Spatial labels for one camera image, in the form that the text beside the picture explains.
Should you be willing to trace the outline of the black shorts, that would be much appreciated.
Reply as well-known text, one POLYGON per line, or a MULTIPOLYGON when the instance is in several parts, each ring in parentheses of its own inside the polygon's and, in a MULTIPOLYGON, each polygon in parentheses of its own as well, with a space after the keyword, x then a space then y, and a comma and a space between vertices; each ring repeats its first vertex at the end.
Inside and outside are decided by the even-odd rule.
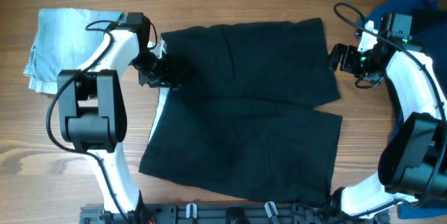
POLYGON ((323 22, 165 32, 181 78, 141 158, 143 174, 267 202, 328 203, 342 117, 323 22))

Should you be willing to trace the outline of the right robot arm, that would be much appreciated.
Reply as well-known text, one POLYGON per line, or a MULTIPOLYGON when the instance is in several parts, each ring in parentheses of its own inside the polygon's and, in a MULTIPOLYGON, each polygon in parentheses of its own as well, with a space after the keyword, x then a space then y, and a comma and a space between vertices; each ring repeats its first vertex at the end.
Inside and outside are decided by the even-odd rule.
POLYGON ((370 220, 399 204, 419 208, 446 199, 446 96, 412 25, 412 15, 386 13, 378 29, 372 21, 359 28, 359 46, 339 43, 330 53, 330 70, 354 75, 357 87, 390 85, 403 120, 377 172, 338 190, 341 221, 370 220))

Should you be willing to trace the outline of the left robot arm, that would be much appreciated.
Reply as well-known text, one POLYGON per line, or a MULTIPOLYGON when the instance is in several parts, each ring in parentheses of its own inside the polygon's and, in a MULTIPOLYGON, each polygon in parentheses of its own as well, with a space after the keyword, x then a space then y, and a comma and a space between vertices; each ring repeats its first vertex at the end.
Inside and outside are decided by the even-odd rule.
POLYGON ((58 107, 61 136, 73 145, 69 152, 86 157, 100 186, 104 203, 95 210, 98 216, 91 217, 91 210, 84 208, 81 223, 153 223, 124 154, 127 115, 119 79, 133 66, 140 85, 177 89, 180 82, 163 42, 150 43, 156 30, 143 13, 129 13, 124 23, 106 25, 102 29, 92 22, 85 27, 102 32, 103 42, 84 64, 58 74, 46 130, 54 142, 51 116, 58 107))

